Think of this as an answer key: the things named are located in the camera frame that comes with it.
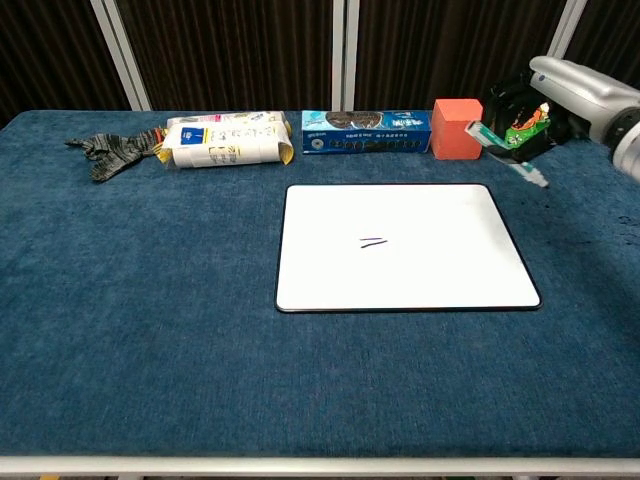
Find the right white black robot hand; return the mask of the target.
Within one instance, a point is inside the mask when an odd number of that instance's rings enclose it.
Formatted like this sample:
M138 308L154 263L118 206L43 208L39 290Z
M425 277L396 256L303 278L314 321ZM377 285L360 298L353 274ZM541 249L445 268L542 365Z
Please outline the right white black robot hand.
M534 57L490 88L482 122L502 139L514 135L511 149L492 151L512 163L580 137L606 146L615 168L639 175L639 91L586 66Z

